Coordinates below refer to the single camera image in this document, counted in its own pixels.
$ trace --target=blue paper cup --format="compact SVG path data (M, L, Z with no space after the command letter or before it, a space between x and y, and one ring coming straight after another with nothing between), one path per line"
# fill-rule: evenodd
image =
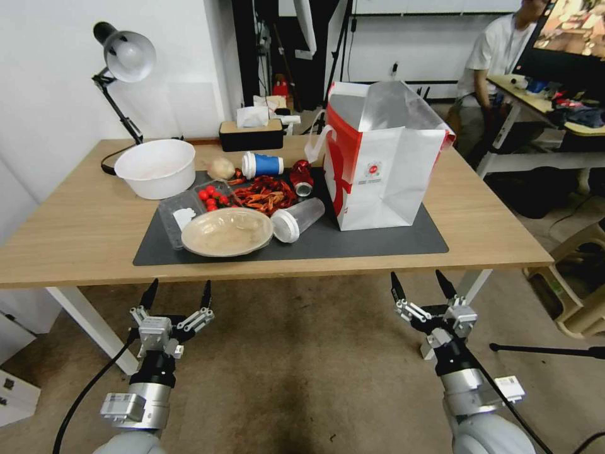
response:
M530 93L540 93L540 91L544 90L547 85L548 85L548 82L538 81L538 80L532 79L527 84L527 88L526 89Z
M281 175L284 172L284 159L247 151L241 158L241 172L248 180L259 175Z

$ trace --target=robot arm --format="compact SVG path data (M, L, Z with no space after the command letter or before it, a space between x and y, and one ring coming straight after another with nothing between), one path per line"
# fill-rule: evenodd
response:
M210 281L206 282L200 309L189 317L151 316L148 311L157 282L143 294L141 305L130 309L138 325L141 349L139 370L130 377L126 393L108 393L101 415L112 426L127 430L99 447L95 454L165 454L159 445L161 431L170 413L170 393L175 387L173 374L184 344L214 319L210 309Z
M447 298L445 305L420 307L408 301L395 273L391 273L391 293L395 312L414 329L427 334L434 348L435 372L444 387L443 406L452 431L454 454L535 454L525 433L495 414L504 402L485 383L466 348L477 314L439 271L437 278ZM496 383L511 402L525 394L516 377L497 378Z

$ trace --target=person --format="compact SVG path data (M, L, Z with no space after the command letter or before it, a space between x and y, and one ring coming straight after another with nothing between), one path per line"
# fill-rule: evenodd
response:
M450 112L450 117L454 117L450 124L458 130L456 149L473 167L487 152L490 140L505 118L502 97L487 76L512 72L547 5L548 0L522 0L516 13L493 21L475 42ZM518 147L543 132L543 127L536 128L535 123L521 129L520 134L511 131L503 147Z

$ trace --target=chair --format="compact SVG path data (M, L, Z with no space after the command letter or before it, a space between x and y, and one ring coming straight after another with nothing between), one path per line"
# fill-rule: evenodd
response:
M548 285L549 293L561 305L562 311L553 317L558 328L570 337L579 339L605 331L605 284L584 299L579 298L561 276L556 265L587 243L596 244L605 251L605 218L556 247L551 252L554 264L526 269L527 279L536 283L536 278L541 276Z

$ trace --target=clear plastic cup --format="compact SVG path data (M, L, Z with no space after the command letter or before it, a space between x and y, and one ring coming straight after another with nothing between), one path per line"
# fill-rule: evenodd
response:
M326 212L317 197L305 200L286 209L279 209L271 216L275 237L284 243L294 243L301 233L312 226Z

